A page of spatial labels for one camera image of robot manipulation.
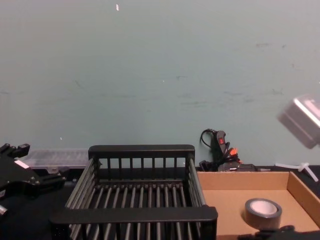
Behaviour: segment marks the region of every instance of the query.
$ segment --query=gray object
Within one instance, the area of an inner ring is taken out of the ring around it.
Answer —
[[[307,148],[320,144],[320,100],[311,95],[293,99],[279,121]]]
[[[252,198],[245,202],[244,220],[255,229],[278,229],[282,208],[265,198]]]

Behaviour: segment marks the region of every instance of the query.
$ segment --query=metal rack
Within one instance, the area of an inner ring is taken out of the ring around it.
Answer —
[[[193,146],[97,145],[88,155],[65,209],[50,219],[52,239],[216,239],[218,214],[205,203]]]

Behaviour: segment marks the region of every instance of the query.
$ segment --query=cardboard box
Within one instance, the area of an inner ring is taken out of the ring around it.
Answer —
[[[217,239],[236,240],[257,229],[243,220],[245,202],[265,198],[282,207],[280,226],[320,229],[320,200],[292,172],[198,172],[206,204],[218,212]]]

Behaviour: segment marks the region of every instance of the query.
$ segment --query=duct tape roll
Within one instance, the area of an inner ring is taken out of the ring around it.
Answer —
[[[245,203],[244,220],[255,229],[278,229],[282,208],[274,201],[264,198],[249,199]]]

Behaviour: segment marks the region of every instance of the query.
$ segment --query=black surface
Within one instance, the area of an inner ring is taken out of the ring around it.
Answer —
[[[288,171],[282,167],[270,167],[273,171]],[[310,166],[320,178],[320,166]],[[320,198],[320,184],[305,172],[293,170],[296,175]],[[49,216],[61,209],[68,200],[73,187],[65,186],[56,192],[41,195],[36,199],[24,196],[10,197],[0,201],[9,213],[0,223],[1,240],[51,240]]]

